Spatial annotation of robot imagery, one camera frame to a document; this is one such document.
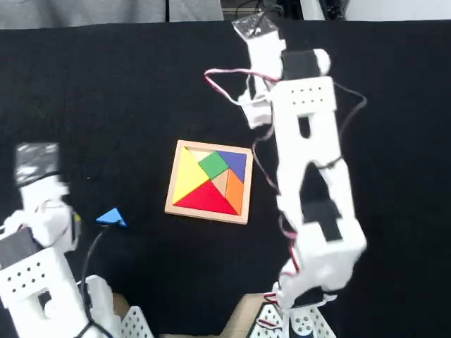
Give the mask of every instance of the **yellow triangle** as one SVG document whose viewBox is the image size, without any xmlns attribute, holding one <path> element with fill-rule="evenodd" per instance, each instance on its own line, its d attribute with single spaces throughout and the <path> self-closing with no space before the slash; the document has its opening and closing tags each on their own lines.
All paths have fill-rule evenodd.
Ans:
<svg viewBox="0 0 451 338">
<path fill-rule="evenodd" d="M 177 203 L 208 179 L 208 175 L 200 168 L 196 159 L 183 147 L 177 168 L 173 204 Z"/>
</svg>

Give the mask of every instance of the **wooden board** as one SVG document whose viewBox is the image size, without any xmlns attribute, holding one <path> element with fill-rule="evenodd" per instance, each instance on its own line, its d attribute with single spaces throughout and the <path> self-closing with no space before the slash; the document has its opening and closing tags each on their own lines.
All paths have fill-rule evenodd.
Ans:
<svg viewBox="0 0 451 338">
<path fill-rule="evenodd" d="M 243 180 L 243 193 L 242 193 L 242 207 L 239 215 L 231 215 L 226 213 L 217 213 L 213 211 L 205 211 L 199 210 L 195 208 L 184 208 L 181 206 L 175 206 L 174 202 L 174 194 L 175 188 L 178 186 L 177 176 L 183 175 L 179 174 L 180 167 L 180 159 L 183 154 L 185 154 L 185 150 L 190 149 L 193 151 L 192 157 L 195 158 L 199 154 L 209 154 L 209 152 L 228 152 L 228 153 L 237 153 L 243 154 L 246 156 L 246 165 L 245 165 L 245 173 Z M 199 142 L 191 142 L 178 140 L 177 147 L 175 149 L 175 157 L 172 167 L 171 173 L 171 181 L 169 183 L 168 196 L 166 198 L 165 212 L 171 213 L 175 215 L 184 215 L 191 216 L 197 218 L 204 218 L 209 220 L 218 220 L 221 222 L 229 222 L 229 223 L 238 223 L 238 224 L 246 224 L 247 219 L 249 217 L 249 200 L 250 200 L 250 191 L 251 191 L 251 180 L 252 180 L 252 151 L 248 148 L 240 148 L 236 146 L 224 146 L 220 144 L 208 144 L 208 143 L 199 143 Z"/>
</svg>

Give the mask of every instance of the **black cloth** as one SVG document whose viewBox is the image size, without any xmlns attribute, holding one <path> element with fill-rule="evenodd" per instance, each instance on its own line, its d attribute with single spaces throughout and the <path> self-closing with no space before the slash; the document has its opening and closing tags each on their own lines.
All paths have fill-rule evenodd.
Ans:
<svg viewBox="0 0 451 338">
<path fill-rule="evenodd" d="M 338 337 L 449 336 L 439 304 L 451 273 L 451 23 L 279 25 L 289 49 L 324 48 L 335 81 L 369 100 L 342 143 L 368 249 L 327 320 Z M 230 23 L 3 31 L 0 46 L 1 219 L 20 208 L 15 145 L 60 142 L 86 222 L 68 254 L 77 279 L 94 219 L 118 207 L 130 229 L 105 236 L 90 272 L 141 306 L 155 333 L 218 334 L 243 294 L 270 290 L 288 250 L 258 168 L 247 225 L 163 211 L 178 139 L 250 147 L 265 131 L 202 76 L 249 66 Z M 221 80 L 244 89 L 243 77 Z M 337 95 L 340 124 L 358 98 Z M 258 152 L 273 175 L 274 140 Z M 14 337 L 1 313 L 1 336 Z"/>
</svg>

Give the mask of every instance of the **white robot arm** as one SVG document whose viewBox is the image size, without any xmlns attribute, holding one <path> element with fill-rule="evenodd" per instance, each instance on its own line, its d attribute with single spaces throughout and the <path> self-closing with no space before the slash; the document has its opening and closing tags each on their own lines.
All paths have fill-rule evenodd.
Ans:
<svg viewBox="0 0 451 338">
<path fill-rule="evenodd" d="M 291 258 L 266 299 L 276 305 L 283 322 L 282 337 L 292 337 L 294 331 L 317 337 L 309 325 L 306 330 L 292 320 L 294 313 L 301 311 L 302 318 L 313 322 L 309 315 L 316 307 L 335 299 L 350 280 L 366 239 L 354 215 L 349 174 L 341 156 L 334 82 L 326 76 L 329 56 L 322 49 L 286 51 L 278 28 L 265 15 L 236 20 L 233 26 L 246 42 L 251 61 L 247 89 L 238 103 L 251 129 L 273 125 L 279 160 L 277 204 L 292 228 L 288 236 Z M 301 131 L 300 120 L 307 122 L 308 132 Z M 329 197 L 305 204 L 300 192 L 309 165 L 318 168 Z M 257 319 L 263 329 L 278 328 L 265 318 Z M 253 332 L 249 337 L 259 336 Z"/>
<path fill-rule="evenodd" d="M 16 153 L 16 183 L 23 210 L 7 218 L 0 235 L 0 299 L 20 338 L 109 337 L 89 326 L 65 252 L 77 247 L 80 217 L 65 201 L 68 188 L 58 176 L 57 144 L 22 144 Z M 92 320 L 113 338 L 152 338 L 145 318 L 134 307 L 122 323 L 113 312 L 113 294 L 98 276 L 86 279 L 85 298 Z M 39 297 L 48 293 L 42 305 Z M 140 326 L 131 317 L 140 313 Z"/>
</svg>

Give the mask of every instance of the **white wall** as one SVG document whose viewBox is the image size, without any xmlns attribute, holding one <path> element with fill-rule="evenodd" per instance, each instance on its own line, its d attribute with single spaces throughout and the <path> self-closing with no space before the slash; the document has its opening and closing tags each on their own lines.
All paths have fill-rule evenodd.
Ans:
<svg viewBox="0 0 451 338">
<path fill-rule="evenodd" d="M 347 20 L 451 19 L 451 0 L 350 0 Z"/>
</svg>

